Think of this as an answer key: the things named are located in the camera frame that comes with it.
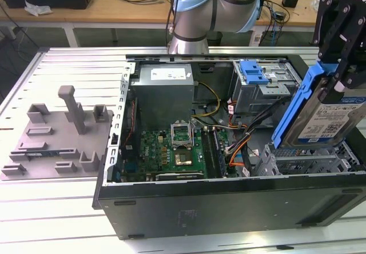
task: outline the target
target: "gray plastic stand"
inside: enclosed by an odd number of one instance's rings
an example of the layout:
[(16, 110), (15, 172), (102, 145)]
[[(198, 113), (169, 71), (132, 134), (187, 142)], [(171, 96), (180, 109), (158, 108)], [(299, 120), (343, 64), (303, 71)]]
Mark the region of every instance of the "gray plastic stand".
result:
[(105, 105), (83, 111), (74, 92), (73, 86), (61, 86), (58, 91), (67, 112), (31, 105), (27, 112), (30, 121), (9, 155), (12, 162), (1, 169), (1, 180), (97, 176), (113, 112)]

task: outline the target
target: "blue drive bracket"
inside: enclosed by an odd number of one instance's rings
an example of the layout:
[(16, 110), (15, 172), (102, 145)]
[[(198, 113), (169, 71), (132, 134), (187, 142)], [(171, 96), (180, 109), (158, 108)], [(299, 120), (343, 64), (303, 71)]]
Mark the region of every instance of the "blue drive bracket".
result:
[(291, 125), (292, 120), (301, 110), (301, 105), (303, 104), (303, 102), (310, 99), (313, 93), (312, 84), (314, 83), (315, 79), (318, 76), (333, 75), (336, 72), (337, 67), (338, 64), (324, 64), (321, 62), (317, 62), (314, 66), (308, 69), (300, 88), (296, 92), (276, 130), (274, 130), (274, 133), (272, 135), (272, 141), (275, 148), (278, 148), (282, 143), (282, 139), (285, 136), (285, 132), (288, 126)]
[(269, 80), (262, 73), (262, 68), (260, 68), (256, 61), (246, 61), (241, 59), (240, 70), (248, 85), (269, 83)]

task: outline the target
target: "workbench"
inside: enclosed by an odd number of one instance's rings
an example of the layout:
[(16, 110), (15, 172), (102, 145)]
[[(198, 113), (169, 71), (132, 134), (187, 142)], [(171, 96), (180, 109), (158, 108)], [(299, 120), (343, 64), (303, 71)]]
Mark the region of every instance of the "workbench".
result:
[[(154, 5), (135, 5), (120, 0), (92, 0), (85, 10), (52, 9), (49, 15), (32, 16), (24, 9), (9, 9), (4, 1), (9, 16), (22, 27), (60, 27), (63, 28), (70, 47), (79, 47), (75, 28), (132, 28), (132, 29), (165, 29), (170, 4), (168, 0)], [(272, 0), (281, 4), (282, 0)], [(291, 18), (283, 31), (313, 32), (317, 12), (311, 6), (313, 0), (299, 0), (296, 8), (288, 8)], [(253, 28), (250, 46), (258, 46), (262, 33), (269, 25), (270, 15), (264, 9), (261, 18)], [(0, 10), (0, 29), (11, 39), (15, 35), (11, 30), (14, 24)], [(117, 31), (112, 30), (112, 39), (118, 40)]]
[[(315, 64), (312, 47), (211, 47), (214, 54), (299, 54)], [(75, 87), (75, 99), (85, 110), (107, 104), (114, 110), (119, 99), (122, 61), (127, 54), (165, 54), (164, 47), (57, 48), (37, 53), (12, 91), (0, 105), (0, 168), (28, 123), (32, 103), (50, 111), (66, 110), (57, 96), (61, 85)], [(355, 253), (366, 249), (366, 203), (324, 228), (287, 229), (207, 236), (121, 241), (103, 210), (93, 210), (96, 177), (0, 182), (1, 253), (192, 253), (223, 251), (248, 253)], [(233, 217), (250, 216), (230, 211)]]

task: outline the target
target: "green circuit board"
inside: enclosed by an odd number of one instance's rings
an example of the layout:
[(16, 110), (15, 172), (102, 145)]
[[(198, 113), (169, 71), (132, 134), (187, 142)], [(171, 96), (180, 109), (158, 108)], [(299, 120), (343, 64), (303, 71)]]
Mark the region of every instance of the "green circuit board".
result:
[[(226, 131), (217, 131), (222, 150), (228, 145)], [(174, 131), (174, 140), (183, 141), (189, 139), (184, 130)], [(201, 130), (196, 129), (192, 134), (193, 146), (186, 148), (173, 148), (172, 137), (169, 130), (143, 131), (141, 133), (140, 160), (138, 172), (140, 173), (189, 173), (199, 172), (206, 175), (205, 158), (202, 150)], [(184, 157), (186, 164), (179, 164), (179, 159)]]
[[(159, 142), (158, 137), (163, 134), (162, 142)], [(193, 137), (194, 145), (192, 150), (174, 150), (172, 147), (172, 138), (170, 131), (145, 131), (141, 135), (140, 154), (141, 161), (139, 170), (143, 169), (145, 173), (154, 172), (200, 172), (205, 174), (205, 161), (201, 150), (201, 132), (195, 133)], [(174, 140), (186, 140), (186, 133), (175, 132)], [(190, 165), (176, 165), (175, 155), (183, 152), (191, 154)]]

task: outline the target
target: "open computer tower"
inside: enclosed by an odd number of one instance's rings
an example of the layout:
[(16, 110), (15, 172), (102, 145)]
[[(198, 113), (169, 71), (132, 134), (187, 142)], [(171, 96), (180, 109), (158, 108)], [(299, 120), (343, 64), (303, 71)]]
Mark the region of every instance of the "open computer tower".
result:
[(299, 56), (127, 55), (94, 200), (118, 237), (321, 227), (364, 201), (357, 129), (327, 149), (271, 143), (307, 70)]

